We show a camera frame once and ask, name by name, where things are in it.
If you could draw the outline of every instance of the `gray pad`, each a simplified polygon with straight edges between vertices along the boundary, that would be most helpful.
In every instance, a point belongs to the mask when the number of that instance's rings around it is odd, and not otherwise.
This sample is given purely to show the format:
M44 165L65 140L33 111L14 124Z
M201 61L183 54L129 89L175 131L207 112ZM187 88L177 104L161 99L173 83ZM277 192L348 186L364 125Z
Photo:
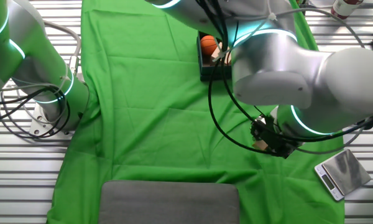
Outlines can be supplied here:
M117 180L102 187L99 224L238 224L233 185Z

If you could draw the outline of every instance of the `green cloth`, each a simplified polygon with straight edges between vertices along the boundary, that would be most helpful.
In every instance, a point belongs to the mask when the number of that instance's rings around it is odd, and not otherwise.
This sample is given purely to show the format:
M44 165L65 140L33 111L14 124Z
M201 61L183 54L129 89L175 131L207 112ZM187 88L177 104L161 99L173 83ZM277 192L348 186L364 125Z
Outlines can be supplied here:
M90 102L58 176L48 223L97 223L101 186L109 180L233 184L242 224L344 222L344 204L313 170L330 155L266 156L217 131L208 85L199 79L196 30L143 0L84 0L81 20ZM316 49L303 16L296 20L300 45ZM251 145L250 123L221 82L213 94L221 126ZM341 143L304 148L325 151Z

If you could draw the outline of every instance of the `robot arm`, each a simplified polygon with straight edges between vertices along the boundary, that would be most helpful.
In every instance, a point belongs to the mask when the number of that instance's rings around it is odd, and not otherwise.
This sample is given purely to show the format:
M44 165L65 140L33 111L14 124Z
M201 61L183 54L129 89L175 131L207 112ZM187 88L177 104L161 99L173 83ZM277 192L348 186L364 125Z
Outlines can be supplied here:
M70 105L70 119L64 130L74 130L89 94L87 86L75 75L48 40L44 22L29 1L0 0L0 89L10 78L17 86L25 87L22 91L27 94L42 88L28 88L31 83L60 86ZM53 94L39 94L34 100L49 121L63 114ZM58 125L65 120L64 116Z
M184 24L219 37L196 1L146 0ZM247 16L292 9L288 1L218 1L227 15L235 97L250 105L279 105L271 115L276 132L293 138L329 136L373 116L373 52L346 49L316 52L301 48L292 14L278 16L254 35L262 21Z

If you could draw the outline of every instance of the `black box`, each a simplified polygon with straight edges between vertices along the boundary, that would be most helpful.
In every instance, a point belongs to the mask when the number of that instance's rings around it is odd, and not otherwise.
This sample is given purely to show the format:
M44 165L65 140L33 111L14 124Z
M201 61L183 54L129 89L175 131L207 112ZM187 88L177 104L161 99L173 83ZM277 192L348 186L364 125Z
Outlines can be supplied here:
M210 76L214 70L215 62L213 62L213 59L211 57L205 57L201 53L201 47L200 47L200 40L206 36L207 34L203 32L198 33L197 37L197 46L198 46L198 60L199 60L199 68L200 68L200 81L202 82L208 82L210 81ZM224 66L224 72L225 77L227 79L232 78L232 69L230 65ZM222 80L223 76L221 74L221 67L219 66L215 73L214 73L214 80Z

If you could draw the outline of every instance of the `basketball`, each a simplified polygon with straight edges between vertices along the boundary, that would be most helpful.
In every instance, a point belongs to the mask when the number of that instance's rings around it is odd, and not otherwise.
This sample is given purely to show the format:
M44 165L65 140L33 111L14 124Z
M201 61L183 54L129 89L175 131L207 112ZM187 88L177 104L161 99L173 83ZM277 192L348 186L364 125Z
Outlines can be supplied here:
M200 47L203 55L211 56L217 49L217 44L213 36L207 35L200 40Z

